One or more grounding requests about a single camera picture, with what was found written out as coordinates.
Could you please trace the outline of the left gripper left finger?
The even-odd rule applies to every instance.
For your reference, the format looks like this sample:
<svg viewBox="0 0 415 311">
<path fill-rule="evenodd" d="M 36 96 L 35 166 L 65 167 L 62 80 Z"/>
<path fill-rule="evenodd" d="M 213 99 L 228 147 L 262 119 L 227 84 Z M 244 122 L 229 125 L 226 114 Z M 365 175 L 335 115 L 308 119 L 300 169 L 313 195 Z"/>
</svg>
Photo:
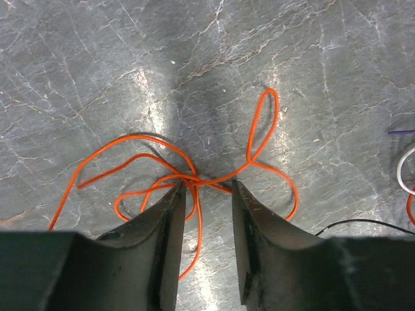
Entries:
<svg viewBox="0 0 415 311">
<path fill-rule="evenodd" d="M 174 310 L 186 187 L 92 240 L 70 231 L 1 233 L 2 310 Z"/>
</svg>

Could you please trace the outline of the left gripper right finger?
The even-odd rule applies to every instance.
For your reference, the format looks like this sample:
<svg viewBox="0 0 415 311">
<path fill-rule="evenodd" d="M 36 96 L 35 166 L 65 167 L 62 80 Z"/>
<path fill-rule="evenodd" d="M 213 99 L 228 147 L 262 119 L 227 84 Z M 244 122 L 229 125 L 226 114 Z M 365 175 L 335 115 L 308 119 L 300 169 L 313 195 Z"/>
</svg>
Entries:
<svg viewBox="0 0 415 311">
<path fill-rule="evenodd" d="M 248 310 L 413 310 L 411 236 L 320 238 L 232 183 L 239 295 Z"/>
</svg>

